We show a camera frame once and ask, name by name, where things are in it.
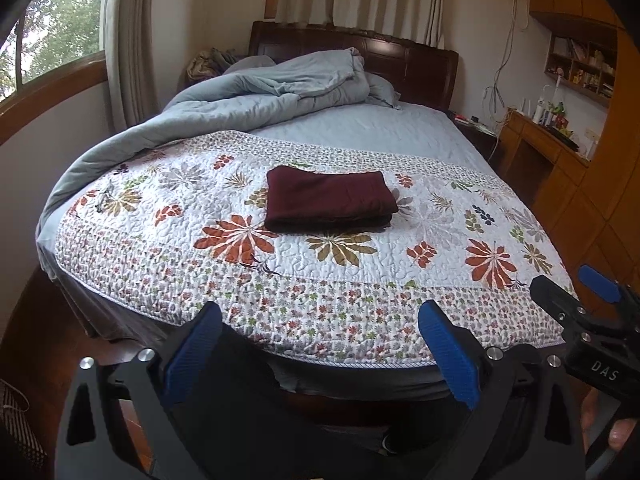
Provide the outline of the floral white quilt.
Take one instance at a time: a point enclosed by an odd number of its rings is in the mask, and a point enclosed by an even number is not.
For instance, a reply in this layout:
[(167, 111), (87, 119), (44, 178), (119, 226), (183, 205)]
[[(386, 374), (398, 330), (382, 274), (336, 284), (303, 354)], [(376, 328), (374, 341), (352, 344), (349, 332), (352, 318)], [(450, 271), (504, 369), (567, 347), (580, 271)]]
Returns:
[[(279, 234), (268, 171), (379, 171), (386, 228)], [(555, 346), (529, 296), (572, 281), (544, 228), (498, 177), (438, 160), (322, 148), (226, 130), (171, 143), (84, 184), (55, 237), (58, 267), (114, 304), (171, 325), (206, 302), (285, 358), (344, 367), (433, 363), (418, 312), (434, 300), (487, 347)]]

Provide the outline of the wooden wardrobe cabinet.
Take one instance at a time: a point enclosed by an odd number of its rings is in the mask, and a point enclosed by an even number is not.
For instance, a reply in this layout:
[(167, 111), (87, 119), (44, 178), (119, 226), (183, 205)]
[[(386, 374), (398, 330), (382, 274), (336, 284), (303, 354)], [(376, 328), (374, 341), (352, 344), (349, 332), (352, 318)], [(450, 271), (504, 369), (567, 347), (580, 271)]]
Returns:
[(535, 15), (616, 31), (613, 99), (582, 180), (542, 187), (535, 206), (571, 278), (583, 264), (639, 288), (639, 49), (606, 0), (530, 0)]

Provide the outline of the wooden wall shelf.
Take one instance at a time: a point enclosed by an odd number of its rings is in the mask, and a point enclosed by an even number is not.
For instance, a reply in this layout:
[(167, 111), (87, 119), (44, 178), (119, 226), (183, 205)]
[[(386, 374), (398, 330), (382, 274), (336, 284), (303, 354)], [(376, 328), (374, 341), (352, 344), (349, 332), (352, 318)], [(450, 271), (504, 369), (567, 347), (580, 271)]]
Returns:
[(556, 84), (609, 107), (617, 72), (617, 42), (612, 46), (551, 35), (544, 73)]

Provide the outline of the beige window side curtain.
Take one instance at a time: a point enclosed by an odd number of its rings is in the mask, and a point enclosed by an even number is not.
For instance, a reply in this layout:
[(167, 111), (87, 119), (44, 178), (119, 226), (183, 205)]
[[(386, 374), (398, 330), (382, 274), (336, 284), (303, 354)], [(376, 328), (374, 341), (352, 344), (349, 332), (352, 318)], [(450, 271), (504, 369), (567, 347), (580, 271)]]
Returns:
[(152, 0), (102, 0), (100, 47), (115, 130), (126, 130), (155, 115)]

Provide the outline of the light blue comforter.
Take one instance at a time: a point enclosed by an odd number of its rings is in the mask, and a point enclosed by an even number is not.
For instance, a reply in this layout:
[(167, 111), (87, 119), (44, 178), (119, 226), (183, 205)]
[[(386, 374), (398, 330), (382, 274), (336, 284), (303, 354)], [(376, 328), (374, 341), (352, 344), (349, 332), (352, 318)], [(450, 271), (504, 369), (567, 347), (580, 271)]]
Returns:
[(81, 188), (145, 150), (219, 130), (249, 132), (325, 108), (371, 99), (395, 107), (399, 93), (364, 70), (357, 49), (327, 50), (215, 77), (178, 93), (155, 117), (96, 144), (52, 188), (35, 234)]

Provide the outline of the maroon pants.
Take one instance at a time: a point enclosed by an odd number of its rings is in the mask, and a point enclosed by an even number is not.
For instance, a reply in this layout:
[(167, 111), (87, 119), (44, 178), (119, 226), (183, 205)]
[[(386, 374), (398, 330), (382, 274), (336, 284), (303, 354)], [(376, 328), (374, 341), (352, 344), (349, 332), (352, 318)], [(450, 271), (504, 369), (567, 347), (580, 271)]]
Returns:
[(398, 213), (379, 171), (318, 174), (290, 166), (267, 172), (264, 226), (277, 233), (382, 228)]

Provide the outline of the window with wooden frame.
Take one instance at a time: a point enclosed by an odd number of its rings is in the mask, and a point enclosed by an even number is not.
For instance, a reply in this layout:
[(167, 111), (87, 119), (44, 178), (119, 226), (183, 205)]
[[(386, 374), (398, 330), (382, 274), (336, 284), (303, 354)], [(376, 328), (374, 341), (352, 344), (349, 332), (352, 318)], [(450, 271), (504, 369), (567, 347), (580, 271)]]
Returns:
[(1, 32), (1, 141), (107, 80), (102, 0), (29, 0)]

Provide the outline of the wooden desk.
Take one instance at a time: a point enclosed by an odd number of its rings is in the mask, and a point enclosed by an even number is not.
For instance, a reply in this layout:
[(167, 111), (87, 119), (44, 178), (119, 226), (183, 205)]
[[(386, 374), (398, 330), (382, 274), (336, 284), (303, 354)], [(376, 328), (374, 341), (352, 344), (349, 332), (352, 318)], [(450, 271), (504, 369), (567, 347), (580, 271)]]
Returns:
[(550, 131), (510, 108), (490, 166), (551, 232), (588, 169)]

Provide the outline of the dark wooden headboard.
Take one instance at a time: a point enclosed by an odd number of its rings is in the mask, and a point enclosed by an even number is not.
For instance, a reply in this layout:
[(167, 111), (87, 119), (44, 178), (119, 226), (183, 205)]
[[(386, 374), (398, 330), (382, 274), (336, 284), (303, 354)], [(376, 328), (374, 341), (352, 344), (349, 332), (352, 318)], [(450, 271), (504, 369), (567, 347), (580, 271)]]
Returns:
[(317, 51), (353, 47), (367, 72), (388, 80), (404, 102), (448, 110), (459, 55), (376, 32), (329, 25), (295, 25), (256, 21), (250, 32), (250, 55), (268, 55), (280, 63)]

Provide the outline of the brown bag beside bed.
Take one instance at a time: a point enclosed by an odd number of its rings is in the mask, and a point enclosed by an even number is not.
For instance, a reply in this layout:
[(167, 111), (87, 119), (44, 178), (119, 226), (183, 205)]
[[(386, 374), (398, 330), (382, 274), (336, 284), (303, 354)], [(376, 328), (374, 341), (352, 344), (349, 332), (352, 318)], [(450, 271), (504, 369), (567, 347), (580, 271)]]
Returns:
[(238, 62), (239, 56), (232, 51), (210, 48), (198, 52), (186, 66), (184, 79), (187, 86), (222, 75), (229, 67)]

